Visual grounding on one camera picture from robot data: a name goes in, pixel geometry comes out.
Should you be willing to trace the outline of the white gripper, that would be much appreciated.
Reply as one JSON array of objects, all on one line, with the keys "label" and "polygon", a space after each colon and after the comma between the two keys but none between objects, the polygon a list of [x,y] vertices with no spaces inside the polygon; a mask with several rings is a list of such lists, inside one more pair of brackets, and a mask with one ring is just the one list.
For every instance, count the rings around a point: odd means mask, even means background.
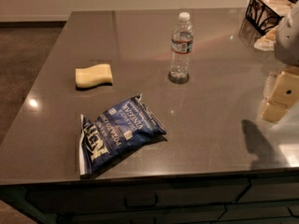
[{"label": "white gripper", "polygon": [[[287,65],[299,66],[299,4],[278,25],[274,46],[275,57]],[[269,102],[292,107],[299,100],[299,68],[287,67],[276,79]]]}]

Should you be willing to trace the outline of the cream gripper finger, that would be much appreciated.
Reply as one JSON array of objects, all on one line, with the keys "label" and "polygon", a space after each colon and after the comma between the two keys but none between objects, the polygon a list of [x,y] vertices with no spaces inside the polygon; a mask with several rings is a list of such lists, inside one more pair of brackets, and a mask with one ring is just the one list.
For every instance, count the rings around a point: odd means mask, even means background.
[{"label": "cream gripper finger", "polygon": [[282,106],[265,103],[262,108],[261,118],[269,122],[278,123],[286,113],[287,109]]}]

